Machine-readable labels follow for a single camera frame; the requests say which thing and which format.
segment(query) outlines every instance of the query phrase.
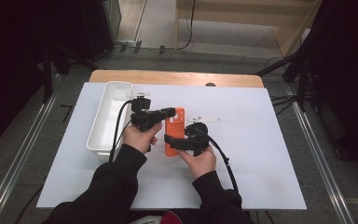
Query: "white table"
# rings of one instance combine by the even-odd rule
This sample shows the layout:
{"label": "white table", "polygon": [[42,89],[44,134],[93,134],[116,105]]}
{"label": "white table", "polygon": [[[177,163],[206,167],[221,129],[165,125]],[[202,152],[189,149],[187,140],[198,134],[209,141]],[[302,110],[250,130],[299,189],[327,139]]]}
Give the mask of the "white table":
{"label": "white table", "polygon": [[[104,83],[85,83],[37,207],[72,201],[87,189],[103,163],[86,147],[103,87]],[[151,92],[152,110],[181,106],[187,118],[221,119],[207,126],[230,158],[243,209],[306,209],[266,89],[134,84],[133,92],[140,91]],[[200,197],[191,186],[193,178],[179,157],[165,156],[162,136],[159,132],[158,144],[146,154],[131,208],[198,208]],[[232,188],[223,160],[217,150],[215,154],[222,185]]]}

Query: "person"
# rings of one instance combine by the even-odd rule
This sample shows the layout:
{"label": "person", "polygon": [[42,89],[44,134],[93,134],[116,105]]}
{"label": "person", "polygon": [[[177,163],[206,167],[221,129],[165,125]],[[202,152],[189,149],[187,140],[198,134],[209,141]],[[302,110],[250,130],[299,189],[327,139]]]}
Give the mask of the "person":
{"label": "person", "polygon": [[[131,222],[136,217],[136,212],[130,211],[130,208],[138,190],[137,174],[146,162],[145,153],[149,145],[157,143],[155,134],[161,127],[162,124],[158,123],[146,132],[132,125],[127,127],[117,158],[99,166],[89,188],[73,202],[60,203],[43,223]],[[197,157],[185,151],[179,151],[179,155],[195,179],[193,186],[201,198],[200,209],[161,211],[161,223],[254,223],[241,209],[240,194],[233,189],[222,188],[211,147]]]}

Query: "floor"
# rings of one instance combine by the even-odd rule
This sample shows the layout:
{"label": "floor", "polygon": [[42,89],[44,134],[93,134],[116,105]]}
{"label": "floor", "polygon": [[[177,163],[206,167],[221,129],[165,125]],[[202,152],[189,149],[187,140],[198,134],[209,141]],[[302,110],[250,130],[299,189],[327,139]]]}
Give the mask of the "floor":
{"label": "floor", "polygon": [[[135,23],[132,31],[127,34],[119,31],[118,39],[130,43],[142,40],[142,50],[115,50],[105,55],[96,63],[102,69],[139,69],[162,71],[194,71],[221,74],[252,74],[282,57],[270,27],[221,24],[218,22],[194,22],[193,38],[188,49],[181,51],[166,50],[160,54],[160,46],[166,49],[173,47],[172,41],[172,6],[174,0],[126,0],[120,1],[122,8],[137,8],[143,17],[132,14]],[[122,11],[123,18],[129,12]],[[182,21],[180,45],[187,41],[188,30],[186,22]],[[213,32],[205,39],[203,33]],[[32,196],[43,185],[49,167],[54,160],[56,151],[65,133],[70,119],[71,110],[68,105],[76,105],[77,96],[84,82],[90,78],[90,71],[81,64],[73,64],[68,76],[55,78],[56,96],[51,102],[51,108],[43,121],[38,135],[31,144],[31,150],[25,159],[18,179],[4,200],[0,208],[0,223],[15,223],[21,210],[28,202],[31,204],[25,210],[20,223],[40,223],[50,210],[35,208],[37,195]],[[275,70],[263,77],[263,82],[270,96],[284,96],[288,94],[288,86],[282,82],[284,68]],[[34,118],[38,117],[43,90],[40,90],[13,120],[0,140],[0,184],[9,171],[10,164],[15,160],[19,148],[23,148],[24,139],[33,127]],[[326,131],[322,120],[306,103],[306,116],[319,143],[328,166],[342,193],[351,216],[352,223],[358,223],[358,162],[338,160],[335,146]],[[321,176],[314,155],[310,150],[308,139],[298,122],[296,108],[288,107],[278,117],[282,134],[296,175],[303,191],[308,210],[306,211],[269,211],[275,223],[344,223],[338,218],[337,211],[332,204],[331,195]],[[252,218],[259,223],[270,223],[264,211],[252,211]]]}

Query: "white container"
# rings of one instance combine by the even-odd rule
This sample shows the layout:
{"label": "white container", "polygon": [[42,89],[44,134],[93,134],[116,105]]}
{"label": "white container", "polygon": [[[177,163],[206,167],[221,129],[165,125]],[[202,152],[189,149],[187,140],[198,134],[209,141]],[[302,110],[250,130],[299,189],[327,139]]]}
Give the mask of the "white container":
{"label": "white container", "polygon": [[[108,161],[112,150],[113,138],[117,123],[118,112],[130,98],[132,85],[130,82],[108,82],[103,90],[100,106],[89,133],[87,148],[102,161]],[[130,107],[126,105],[121,113],[117,131],[117,140],[124,126],[130,120],[127,118]]]}

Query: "hand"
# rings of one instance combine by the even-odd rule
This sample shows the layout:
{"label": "hand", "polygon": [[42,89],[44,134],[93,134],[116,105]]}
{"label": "hand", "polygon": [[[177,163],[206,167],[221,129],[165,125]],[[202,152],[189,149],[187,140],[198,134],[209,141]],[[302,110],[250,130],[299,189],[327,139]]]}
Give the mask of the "hand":
{"label": "hand", "polygon": [[157,138],[155,134],[162,128],[162,123],[157,123],[153,127],[145,132],[141,132],[135,126],[131,125],[124,130],[123,143],[134,147],[142,153],[146,153],[150,144],[155,145]]}
{"label": "hand", "polygon": [[194,179],[199,178],[216,169],[216,157],[211,146],[205,148],[197,157],[193,157],[185,151],[178,151],[179,156],[187,163]]}

